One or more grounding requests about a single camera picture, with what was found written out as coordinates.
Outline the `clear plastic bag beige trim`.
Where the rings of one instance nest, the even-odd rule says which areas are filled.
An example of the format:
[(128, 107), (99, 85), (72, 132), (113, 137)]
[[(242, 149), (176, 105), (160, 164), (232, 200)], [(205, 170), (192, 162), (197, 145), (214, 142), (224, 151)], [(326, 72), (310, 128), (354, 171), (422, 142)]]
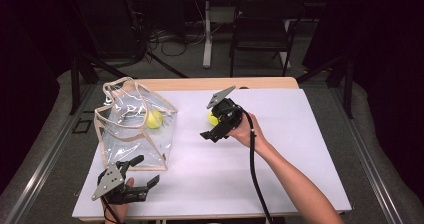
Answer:
[[(103, 164), (108, 166), (143, 155), (144, 160), (135, 170), (167, 170), (177, 108), (130, 77), (105, 83), (102, 90), (105, 103), (94, 110), (94, 124)], [(151, 110), (158, 110), (163, 116), (163, 123), (157, 129), (146, 125)]]

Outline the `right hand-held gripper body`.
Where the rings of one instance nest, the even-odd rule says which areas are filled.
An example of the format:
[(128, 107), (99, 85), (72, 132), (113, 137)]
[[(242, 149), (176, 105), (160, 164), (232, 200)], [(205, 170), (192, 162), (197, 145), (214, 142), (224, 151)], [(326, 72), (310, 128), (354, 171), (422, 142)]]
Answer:
[(242, 108), (228, 98), (228, 95), (234, 89), (235, 86), (230, 86), (212, 95), (207, 108), (211, 110), (219, 123), (211, 130), (221, 130), (227, 135), (241, 123), (243, 115)]

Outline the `white board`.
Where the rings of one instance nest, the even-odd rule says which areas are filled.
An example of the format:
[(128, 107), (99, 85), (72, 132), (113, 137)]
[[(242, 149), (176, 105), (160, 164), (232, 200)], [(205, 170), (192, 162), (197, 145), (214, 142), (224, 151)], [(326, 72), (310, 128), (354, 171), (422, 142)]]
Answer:
[[(296, 209), (266, 162), (233, 138), (216, 143), (206, 91), (165, 91), (178, 110), (168, 169), (144, 202), (132, 203), (133, 220), (288, 215)], [(301, 89), (235, 90), (231, 99), (253, 113), (271, 144), (303, 172), (339, 212), (351, 208), (309, 101)]]

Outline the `person's right hand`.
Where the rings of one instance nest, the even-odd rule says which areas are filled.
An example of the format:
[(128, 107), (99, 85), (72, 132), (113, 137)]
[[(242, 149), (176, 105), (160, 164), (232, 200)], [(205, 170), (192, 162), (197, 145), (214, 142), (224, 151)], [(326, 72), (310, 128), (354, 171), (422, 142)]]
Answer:
[(256, 116), (252, 113), (248, 113), (243, 115), (239, 126), (231, 130), (228, 136), (235, 138), (244, 146), (249, 147), (252, 140), (252, 134), (255, 142), (255, 150), (259, 152), (268, 144), (268, 141), (261, 130)]

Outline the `black chair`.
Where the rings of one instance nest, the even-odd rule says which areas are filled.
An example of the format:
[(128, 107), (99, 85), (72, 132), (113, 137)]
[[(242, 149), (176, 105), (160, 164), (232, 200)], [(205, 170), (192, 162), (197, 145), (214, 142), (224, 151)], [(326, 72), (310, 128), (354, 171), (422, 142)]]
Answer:
[(281, 61), (282, 75), (287, 72), (297, 24), (305, 14), (300, 0), (244, 0), (234, 11), (229, 51), (230, 76), (234, 74), (235, 51), (286, 54)]

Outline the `person's left hand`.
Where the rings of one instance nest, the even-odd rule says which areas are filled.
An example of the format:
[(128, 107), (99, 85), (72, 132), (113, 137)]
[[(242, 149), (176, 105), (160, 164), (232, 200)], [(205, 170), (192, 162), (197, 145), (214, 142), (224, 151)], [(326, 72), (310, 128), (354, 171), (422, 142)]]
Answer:
[(123, 224), (125, 222), (129, 204), (103, 206), (105, 224)]

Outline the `wooden table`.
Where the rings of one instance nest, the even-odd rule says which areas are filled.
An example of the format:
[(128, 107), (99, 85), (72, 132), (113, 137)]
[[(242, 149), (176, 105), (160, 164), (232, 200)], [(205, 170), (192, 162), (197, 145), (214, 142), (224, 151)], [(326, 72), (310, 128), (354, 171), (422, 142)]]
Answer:
[[(209, 90), (211, 91), (213, 95), (214, 93), (224, 90), (230, 86), (235, 86), (235, 89), (233, 91), (244, 90), (244, 89), (272, 89), (272, 88), (300, 89), (297, 83), (295, 82), (295, 80), (291, 78), (194, 78), (194, 79), (154, 79), (154, 80), (135, 80), (135, 81), (146, 86), (148, 89), (158, 93), (162, 97), (163, 97), (162, 94), (165, 91)], [(251, 113), (246, 111), (241, 105), (239, 106), (242, 108), (243, 115)], [(255, 142), (253, 140), (253, 134), (252, 134), (251, 144), (249, 147), (246, 147), (246, 148), (248, 149), (249, 154), (251, 156), (255, 156), (255, 155), (260, 156), (255, 151)], [(108, 205), (108, 203), (105, 200), (102, 200), (101, 198), (95, 201), (92, 201), (91, 196), (97, 187), (97, 180), (99, 175), (104, 170), (106, 170), (108, 166), (105, 166), (103, 164), (100, 150), (99, 150), (99, 144), (98, 144), (87, 179), (85, 181), (82, 192), (80, 194), (80, 197), (76, 203), (76, 206), (73, 212), (76, 218), (84, 220), (84, 221), (101, 220), (104, 218), (103, 206)], [(156, 175), (160, 175), (160, 173), (165, 171), (137, 171), (134, 169), (134, 167), (130, 167), (126, 172), (126, 183), (130, 187), (144, 187), (144, 186), (147, 186), (147, 182), (150, 181), (153, 177), (155, 177)], [(272, 215), (269, 211), (265, 211), (262, 214), (262, 216), (254, 216), (254, 217), (274, 218), (277, 216)]]

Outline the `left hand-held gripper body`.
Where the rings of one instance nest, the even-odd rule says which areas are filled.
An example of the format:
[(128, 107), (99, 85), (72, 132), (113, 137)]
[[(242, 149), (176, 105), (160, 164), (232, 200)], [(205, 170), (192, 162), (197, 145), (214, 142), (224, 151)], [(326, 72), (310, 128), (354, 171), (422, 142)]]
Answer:
[(97, 187), (91, 196), (92, 201), (101, 198), (108, 204), (125, 204), (144, 202), (147, 199), (147, 186), (130, 187), (126, 183), (126, 172), (130, 168), (127, 162), (112, 163), (99, 175)]

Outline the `grey metal rail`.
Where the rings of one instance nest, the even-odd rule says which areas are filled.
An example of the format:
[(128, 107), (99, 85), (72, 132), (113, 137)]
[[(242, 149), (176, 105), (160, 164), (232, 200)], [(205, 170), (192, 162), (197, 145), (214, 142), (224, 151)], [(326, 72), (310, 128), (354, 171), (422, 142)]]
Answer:
[(345, 111), (342, 101), (343, 94), (338, 88), (331, 89), (330, 93), (333, 99), (336, 101), (337, 108), (346, 123), (349, 132), (351, 133), (354, 140), (354, 148), (371, 189), (374, 193), (376, 200), (380, 206), (383, 215), (387, 221), (387, 224), (404, 224), (404, 221), (400, 215), (398, 208), (394, 203), (388, 186), (384, 182), (381, 174), (377, 169), (377, 165), (373, 160), (368, 144), (361, 134), (358, 118), (349, 118)]
[(17, 169), (5, 191), (0, 195), (0, 224), (21, 222), (47, 181), (65, 147), (78, 116), (95, 90), (95, 85), (84, 85), (80, 105), (73, 115), (71, 90), (63, 84), (59, 95), (34, 144)]

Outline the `black metal stand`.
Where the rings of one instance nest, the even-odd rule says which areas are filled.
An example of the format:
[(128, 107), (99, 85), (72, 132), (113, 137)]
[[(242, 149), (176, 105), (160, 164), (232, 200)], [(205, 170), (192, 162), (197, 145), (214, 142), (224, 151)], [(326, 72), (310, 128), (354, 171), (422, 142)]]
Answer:
[(77, 49), (71, 60), (71, 90), (72, 90), (72, 107), (70, 114), (76, 113), (81, 105), (80, 77), (88, 84), (96, 84), (99, 80), (93, 67), (92, 56), (82, 49)]
[(352, 119), (352, 89), (353, 89), (353, 62), (346, 57), (337, 57), (327, 63), (309, 69), (305, 74), (296, 78), (298, 83), (303, 83), (327, 68), (331, 72), (326, 79), (328, 87), (337, 87), (344, 80), (343, 110)]

